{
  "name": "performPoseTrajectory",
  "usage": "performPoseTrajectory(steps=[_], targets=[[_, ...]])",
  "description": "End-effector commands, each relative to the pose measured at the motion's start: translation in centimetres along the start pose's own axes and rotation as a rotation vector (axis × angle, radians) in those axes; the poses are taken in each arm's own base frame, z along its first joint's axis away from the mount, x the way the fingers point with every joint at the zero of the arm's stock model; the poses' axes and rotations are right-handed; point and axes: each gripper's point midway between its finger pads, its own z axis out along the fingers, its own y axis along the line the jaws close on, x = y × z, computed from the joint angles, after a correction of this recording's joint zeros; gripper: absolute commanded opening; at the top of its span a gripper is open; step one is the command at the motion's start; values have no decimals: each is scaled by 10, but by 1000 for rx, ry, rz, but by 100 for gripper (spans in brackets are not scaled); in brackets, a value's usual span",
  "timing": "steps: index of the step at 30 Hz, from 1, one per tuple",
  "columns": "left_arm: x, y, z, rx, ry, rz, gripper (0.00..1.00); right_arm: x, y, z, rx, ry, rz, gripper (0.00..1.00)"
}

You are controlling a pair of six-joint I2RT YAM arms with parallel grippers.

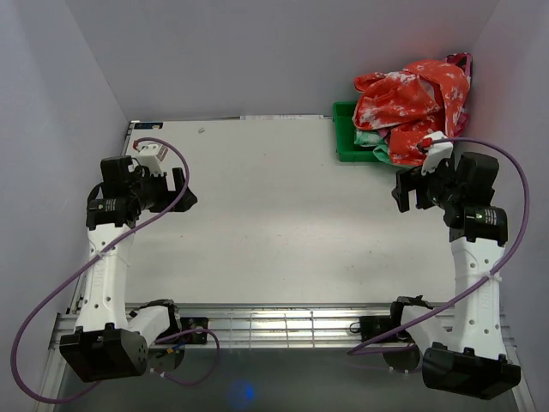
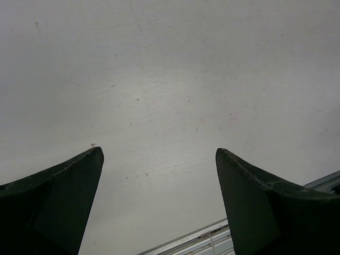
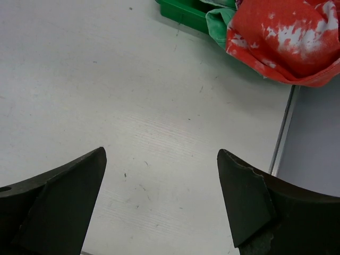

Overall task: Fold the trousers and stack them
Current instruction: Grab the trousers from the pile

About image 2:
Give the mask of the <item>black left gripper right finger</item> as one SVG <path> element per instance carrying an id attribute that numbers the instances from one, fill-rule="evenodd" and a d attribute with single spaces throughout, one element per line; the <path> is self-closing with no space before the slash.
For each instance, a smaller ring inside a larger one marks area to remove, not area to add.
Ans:
<path id="1" fill-rule="evenodd" d="M 301 186 L 222 148 L 216 167 L 236 254 L 339 254 L 339 172 Z"/>

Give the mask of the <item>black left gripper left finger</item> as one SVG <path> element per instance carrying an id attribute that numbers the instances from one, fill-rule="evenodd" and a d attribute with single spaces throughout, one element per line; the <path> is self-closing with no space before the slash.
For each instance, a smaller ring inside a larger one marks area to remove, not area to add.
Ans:
<path id="1" fill-rule="evenodd" d="M 93 147 L 1 185 L 1 254 L 78 254 L 103 164 Z"/>

